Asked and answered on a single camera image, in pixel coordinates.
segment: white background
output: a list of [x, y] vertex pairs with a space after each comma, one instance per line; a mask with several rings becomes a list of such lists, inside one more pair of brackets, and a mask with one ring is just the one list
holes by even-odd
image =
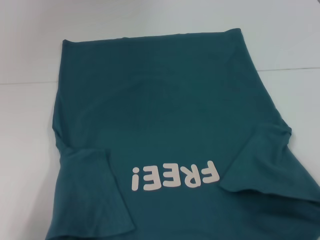
[[0, 0], [0, 240], [43, 240], [59, 153], [51, 129], [62, 40], [241, 28], [285, 121], [290, 148], [320, 183], [317, 0]]

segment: teal t-shirt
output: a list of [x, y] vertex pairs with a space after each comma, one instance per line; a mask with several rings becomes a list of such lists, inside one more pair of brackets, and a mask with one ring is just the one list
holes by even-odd
[[320, 236], [320, 188], [240, 29], [64, 40], [53, 129], [47, 240]]

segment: folded t-shirt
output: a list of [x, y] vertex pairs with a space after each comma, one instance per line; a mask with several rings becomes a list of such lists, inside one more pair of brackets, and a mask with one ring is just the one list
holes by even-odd
[[47, 240], [320, 235], [320, 188], [240, 29], [64, 40], [53, 129]]

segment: teal fabric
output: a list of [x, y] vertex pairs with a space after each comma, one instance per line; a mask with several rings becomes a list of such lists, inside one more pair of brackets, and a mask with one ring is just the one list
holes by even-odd
[[64, 40], [53, 130], [47, 240], [320, 236], [320, 188], [287, 147], [240, 29]]

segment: white table surface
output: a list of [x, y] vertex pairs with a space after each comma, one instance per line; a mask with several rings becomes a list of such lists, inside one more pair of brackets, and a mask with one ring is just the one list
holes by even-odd
[[317, 0], [0, 1], [0, 240], [43, 240], [50, 224], [60, 167], [51, 122], [63, 39], [232, 28], [242, 29], [293, 129], [291, 150], [320, 184]]

